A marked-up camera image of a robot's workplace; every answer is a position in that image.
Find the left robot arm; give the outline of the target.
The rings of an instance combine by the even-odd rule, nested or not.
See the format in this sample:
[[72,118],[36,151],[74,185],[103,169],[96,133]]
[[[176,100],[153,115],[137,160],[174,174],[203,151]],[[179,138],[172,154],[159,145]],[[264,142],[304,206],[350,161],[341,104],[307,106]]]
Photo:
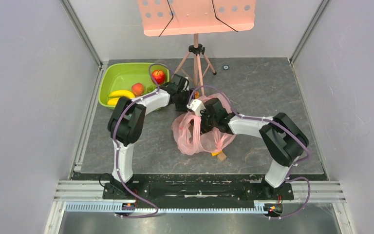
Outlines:
[[133,149],[142,134],[146,115],[169,105],[174,105],[176,112],[186,113],[191,93],[193,89],[189,87],[188,78],[175,74],[169,82],[150,93],[136,98],[120,98],[107,128],[114,145],[110,183],[121,198],[129,198],[133,194],[133,185],[129,182],[133,176]]

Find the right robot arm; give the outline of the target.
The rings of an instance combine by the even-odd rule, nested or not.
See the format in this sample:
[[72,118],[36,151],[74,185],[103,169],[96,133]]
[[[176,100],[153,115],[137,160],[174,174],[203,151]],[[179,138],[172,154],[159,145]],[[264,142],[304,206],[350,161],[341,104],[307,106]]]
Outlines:
[[262,179],[262,194],[274,199],[281,193],[292,165],[307,150],[309,140],[285,113],[273,117],[250,117],[228,111],[220,98],[202,102],[195,99],[191,110],[201,117],[201,134],[218,129],[230,135],[247,135],[261,138],[273,161]]

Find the red fruit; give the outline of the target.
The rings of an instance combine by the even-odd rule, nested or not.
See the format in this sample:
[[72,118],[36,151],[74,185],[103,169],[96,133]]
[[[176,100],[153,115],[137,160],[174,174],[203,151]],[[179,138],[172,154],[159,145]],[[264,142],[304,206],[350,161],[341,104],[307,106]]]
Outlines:
[[162,85],[166,82],[166,74],[161,70],[154,70],[152,73],[152,79],[159,85]]

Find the yellow fake banana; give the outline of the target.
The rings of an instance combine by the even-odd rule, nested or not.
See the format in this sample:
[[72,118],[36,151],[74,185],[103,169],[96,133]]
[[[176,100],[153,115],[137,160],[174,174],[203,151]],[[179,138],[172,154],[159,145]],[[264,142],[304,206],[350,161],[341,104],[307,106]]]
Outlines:
[[108,95],[108,98],[127,97],[129,99],[135,98],[135,94],[129,90],[116,90]]

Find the pink plastic bag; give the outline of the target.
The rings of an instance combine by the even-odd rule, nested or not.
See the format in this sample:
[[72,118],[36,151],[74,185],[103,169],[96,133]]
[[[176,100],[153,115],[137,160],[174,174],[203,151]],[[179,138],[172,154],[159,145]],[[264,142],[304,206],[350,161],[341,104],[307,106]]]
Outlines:
[[[208,97],[201,96],[198,99],[203,104],[212,98],[218,98],[228,112],[232,112],[229,102],[221,93],[215,93]],[[173,137],[181,153],[193,155],[200,152],[219,152],[229,145],[234,139],[234,134],[222,133],[214,128],[208,133],[200,132],[201,117],[196,116],[191,110],[178,116],[171,125]]]

